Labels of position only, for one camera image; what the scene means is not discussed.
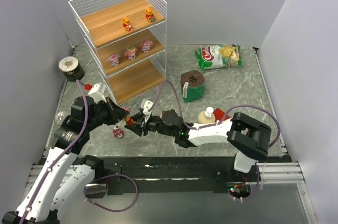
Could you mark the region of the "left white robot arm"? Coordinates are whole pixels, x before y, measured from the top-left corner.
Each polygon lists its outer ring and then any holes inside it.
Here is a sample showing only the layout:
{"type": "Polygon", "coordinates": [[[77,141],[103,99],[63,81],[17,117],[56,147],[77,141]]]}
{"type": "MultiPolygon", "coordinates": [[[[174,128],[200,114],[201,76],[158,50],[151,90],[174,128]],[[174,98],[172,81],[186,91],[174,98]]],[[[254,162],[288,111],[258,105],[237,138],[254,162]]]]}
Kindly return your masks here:
{"type": "Polygon", "coordinates": [[[70,114],[54,133],[44,166],[30,192],[15,211],[6,212],[2,223],[60,223],[66,207],[85,185],[103,174],[103,160],[87,155],[66,183],[70,166],[97,127],[115,125],[129,112],[109,97],[98,102],[86,96],[74,100],[70,114]]]}

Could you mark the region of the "orange bear red shirt toy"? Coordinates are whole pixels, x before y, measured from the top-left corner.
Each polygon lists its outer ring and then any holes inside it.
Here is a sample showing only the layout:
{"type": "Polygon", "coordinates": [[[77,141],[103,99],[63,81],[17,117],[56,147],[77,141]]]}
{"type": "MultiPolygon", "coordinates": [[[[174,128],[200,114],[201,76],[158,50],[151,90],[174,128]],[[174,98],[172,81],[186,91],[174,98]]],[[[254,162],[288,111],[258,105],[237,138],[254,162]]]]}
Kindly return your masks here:
{"type": "Polygon", "coordinates": [[[132,27],[128,17],[123,17],[122,21],[123,21],[123,27],[124,27],[125,31],[129,32],[129,31],[133,30],[133,27],[132,27]]]}

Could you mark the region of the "pink bear green hat toy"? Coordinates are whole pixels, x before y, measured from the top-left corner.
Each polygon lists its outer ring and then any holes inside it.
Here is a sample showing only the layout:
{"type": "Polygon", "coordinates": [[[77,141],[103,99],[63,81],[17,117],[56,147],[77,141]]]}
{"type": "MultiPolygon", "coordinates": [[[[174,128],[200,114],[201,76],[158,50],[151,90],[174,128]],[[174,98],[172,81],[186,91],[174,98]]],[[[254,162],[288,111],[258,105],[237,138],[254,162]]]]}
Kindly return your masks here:
{"type": "Polygon", "coordinates": [[[128,60],[134,60],[136,59],[136,52],[137,52],[137,48],[134,46],[128,46],[127,50],[124,53],[124,56],[128,59],[128,60]]]}

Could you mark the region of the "pink pig purple bow toy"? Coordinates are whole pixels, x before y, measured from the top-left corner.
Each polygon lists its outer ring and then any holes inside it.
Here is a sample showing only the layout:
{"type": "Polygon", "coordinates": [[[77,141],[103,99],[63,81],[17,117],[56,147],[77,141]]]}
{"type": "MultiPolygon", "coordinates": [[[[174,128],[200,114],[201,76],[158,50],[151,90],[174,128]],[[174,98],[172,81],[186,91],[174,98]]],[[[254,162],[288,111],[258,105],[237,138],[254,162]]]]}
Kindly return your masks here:
{"type": "Polygon", "coordinates": [[[151,40],[144,40],[142,43],[140,43],[139,46],[142,52],[147,53],[150,51],[152,45],[153,45],[153,42],[151,40]]]}

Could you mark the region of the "pink blue bear toy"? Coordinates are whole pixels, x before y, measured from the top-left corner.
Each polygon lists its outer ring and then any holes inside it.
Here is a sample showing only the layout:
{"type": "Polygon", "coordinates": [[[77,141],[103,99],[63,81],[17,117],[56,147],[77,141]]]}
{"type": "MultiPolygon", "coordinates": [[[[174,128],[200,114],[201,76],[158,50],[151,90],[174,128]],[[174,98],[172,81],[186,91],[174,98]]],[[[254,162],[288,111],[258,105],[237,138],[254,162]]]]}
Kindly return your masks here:
{"type": "Polygon", "coordinates": [[[107,61],[112,67],[116,67],[119,65],[119,54],[118,53],[112,53],[108,56],[107,61]]]}

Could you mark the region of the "small orange bear toy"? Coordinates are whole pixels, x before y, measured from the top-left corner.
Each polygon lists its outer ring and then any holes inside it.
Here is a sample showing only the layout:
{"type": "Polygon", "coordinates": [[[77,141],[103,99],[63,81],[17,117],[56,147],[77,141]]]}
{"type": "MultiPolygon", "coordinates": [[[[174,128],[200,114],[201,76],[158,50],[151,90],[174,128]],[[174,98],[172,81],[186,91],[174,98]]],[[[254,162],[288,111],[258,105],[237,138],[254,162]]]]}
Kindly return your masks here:
{"type": "Polygon", "coordinates": [[[155,21],[155,15],[152,11],[152,9],[150,7],[148,7],[146,10],[145,10],[145,17],[147,19],[148,22],[153,22],[155,21]]]}

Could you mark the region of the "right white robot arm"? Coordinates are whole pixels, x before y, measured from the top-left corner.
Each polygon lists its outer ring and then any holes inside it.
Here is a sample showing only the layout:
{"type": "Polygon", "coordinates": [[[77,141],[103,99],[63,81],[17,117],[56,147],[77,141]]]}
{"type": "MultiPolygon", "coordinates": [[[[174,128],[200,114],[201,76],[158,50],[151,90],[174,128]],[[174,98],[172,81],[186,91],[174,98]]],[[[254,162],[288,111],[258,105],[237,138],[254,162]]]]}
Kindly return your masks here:
{"type": "Polygon", "coordinates": [[[254,164],[268,157],[270,126],[244,113],[234,113],[232,118],[221,123],[209,124],[185,124],[173,109],[162,112],[161,116],[140,111],[131,119],[133,122],[125,128],[136,135],[154,132],[174,137],[175,143],[183,148],[230,143],[238,150],[233,168],[242,173],[248,173],[254,164]]]}

